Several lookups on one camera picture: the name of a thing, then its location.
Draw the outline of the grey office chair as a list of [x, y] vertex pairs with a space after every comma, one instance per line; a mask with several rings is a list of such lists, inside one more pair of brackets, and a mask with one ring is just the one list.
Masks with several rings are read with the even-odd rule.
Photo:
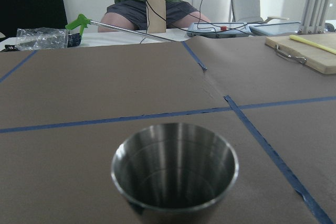
[[286, 20], [288, 17], [268, 16], [261, 17], [260, 0], [231, 0], [232, 21], [256, 24], [266, 24], [272, 20]]

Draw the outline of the clear plastic bag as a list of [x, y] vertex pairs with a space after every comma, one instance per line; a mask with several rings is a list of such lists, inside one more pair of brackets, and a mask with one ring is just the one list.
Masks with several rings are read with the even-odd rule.
[[15, 45], [19, 50], [66, 48], [69, 31], [57, 28], [26, 28], [17, 30]]

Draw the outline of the green handled reacher tool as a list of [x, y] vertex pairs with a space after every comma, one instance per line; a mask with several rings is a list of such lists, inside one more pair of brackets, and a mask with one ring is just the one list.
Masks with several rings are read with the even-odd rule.
[[116, 31], [121, 31], [121, 32], [124, 32], [124, 33], [133, 34], [133, 35], [140, 36], [142, 38], [148, 38], [148, 39], [152, 39], [152, 40], [156, 40], [156, 41], [160, 41], [160, 42], [175, 42], [175, 40], [172, 40], [172, 39], [168, 39], [168, 38], [164, 38], [164, 37], [160, 37], [160, 36], [156, 36], [156, 35], [146, 34], [146, 33], [135, 31], [135, 30], [129, 30], [129, 29], [126, 29], [126, 28], [121, 28], [121, 27], [118, 27], [118, 26], [108, 25], [108, 24], [105, 24], [105, 23], [97, 22], [97, 21], [94, 21], [92, 19], [88, 19], [84, 14], [79, 14], [78, 17], [74, 21], [68, 23], [65, 26], [65, 28], [67, 30], [74, 30], [75, 28], [79, 27], [80, 28], [79, 34], [82, 36], [84, 29], [87, 28], [88, 25], [101, 26], [101, 27], [104, 27], [104, 28], [114, 29]]

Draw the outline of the aluminium frame post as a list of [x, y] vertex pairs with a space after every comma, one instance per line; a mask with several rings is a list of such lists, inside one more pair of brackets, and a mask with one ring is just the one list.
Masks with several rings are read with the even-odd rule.
[[329, 0], [306, 0], [298, 34], [323, 34]]

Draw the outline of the teach pendant near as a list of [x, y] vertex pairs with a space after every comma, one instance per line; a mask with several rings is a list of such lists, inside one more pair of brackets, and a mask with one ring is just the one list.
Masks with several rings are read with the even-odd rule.
[[236, 38], [251, 35], [246, 22], [233, 23], [192, 23], [187, 29], [189, 37], [202, 36], [206, 38]]

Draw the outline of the wooden upright plank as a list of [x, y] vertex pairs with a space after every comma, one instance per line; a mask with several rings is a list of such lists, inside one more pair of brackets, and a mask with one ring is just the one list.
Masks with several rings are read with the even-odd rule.
[[166, 32], [165, 0], [145, 0], [147, 7], [148, 32], [150, 34]]

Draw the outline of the teach pendant far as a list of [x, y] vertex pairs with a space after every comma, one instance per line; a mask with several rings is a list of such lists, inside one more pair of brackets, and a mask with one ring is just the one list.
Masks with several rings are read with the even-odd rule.
[[278, 24], [249, 25], [250, 31], [257, 36], [281, 35], [296, 33], [300, 28], [299, 22], [288, 22]]

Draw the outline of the steel jigger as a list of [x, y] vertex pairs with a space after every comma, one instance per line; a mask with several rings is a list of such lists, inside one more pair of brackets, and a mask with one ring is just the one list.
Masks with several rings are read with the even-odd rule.
[[187, 123], [140, 130], [111, 162], [112, 181], [141, 223], [208, 223], [238, 173], [221, 135]]

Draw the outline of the teach pendant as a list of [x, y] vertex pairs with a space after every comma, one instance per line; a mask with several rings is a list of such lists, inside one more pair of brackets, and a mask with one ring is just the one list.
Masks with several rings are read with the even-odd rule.
[[299, 22], [288, 22], [278, 24], [249, 25], [250, 31], [257, 36], [281, 35], [296, 33], [300, 28]]
[[236, 38], [251, 35], [246, 22], [233, 23], [192, 23], [187, 29], [189, 37], [202, 36], [206, 38]]

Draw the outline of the bamboo cutting board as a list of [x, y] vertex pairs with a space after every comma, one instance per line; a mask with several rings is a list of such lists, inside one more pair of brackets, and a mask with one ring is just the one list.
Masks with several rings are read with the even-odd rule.
[[[335, 49], [335, 33], [298, 36]], [[280, 56], [306, 65], [322, 74], [335, 74], [335, 55], [330, 52], [291, 40], [289, 36], [267, 37], [265, 44]]]

